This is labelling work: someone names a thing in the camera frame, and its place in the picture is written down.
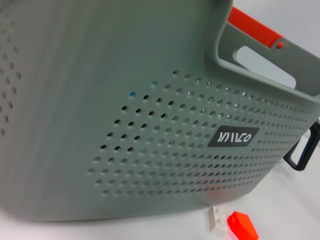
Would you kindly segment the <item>white toy brick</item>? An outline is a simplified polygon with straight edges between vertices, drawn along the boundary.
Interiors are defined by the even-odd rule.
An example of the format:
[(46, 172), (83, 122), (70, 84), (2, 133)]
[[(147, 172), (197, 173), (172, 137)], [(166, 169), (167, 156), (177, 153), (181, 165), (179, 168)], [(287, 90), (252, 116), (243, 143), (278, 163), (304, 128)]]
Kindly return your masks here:
[(208, 223), (209, 230), (213, 235), (224, 239), (229, 234), (227, 215), (220, 208), (210, 207), (208, 210)]

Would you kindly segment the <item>red sloped toy brick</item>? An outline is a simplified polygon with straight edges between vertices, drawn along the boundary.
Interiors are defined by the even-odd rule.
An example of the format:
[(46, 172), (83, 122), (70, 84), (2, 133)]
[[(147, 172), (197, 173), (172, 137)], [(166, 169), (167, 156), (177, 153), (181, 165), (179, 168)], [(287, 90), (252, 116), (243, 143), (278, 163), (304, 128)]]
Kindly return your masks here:
[(228, 218), (227, 223), (238, 240), (258, 240), (259, 235), (250, 219), (242, 212), (234, 211)]

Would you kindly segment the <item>grey perforated plastic storage basket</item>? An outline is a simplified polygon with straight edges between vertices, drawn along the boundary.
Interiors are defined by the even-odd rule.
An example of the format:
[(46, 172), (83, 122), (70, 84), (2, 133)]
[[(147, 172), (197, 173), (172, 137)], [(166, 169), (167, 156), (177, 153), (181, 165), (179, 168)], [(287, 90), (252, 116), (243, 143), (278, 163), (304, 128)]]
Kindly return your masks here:
[(166, 214), (250, 193), (320, 117), (320, 58), (233, 0), (0, 0), (0, 210)]

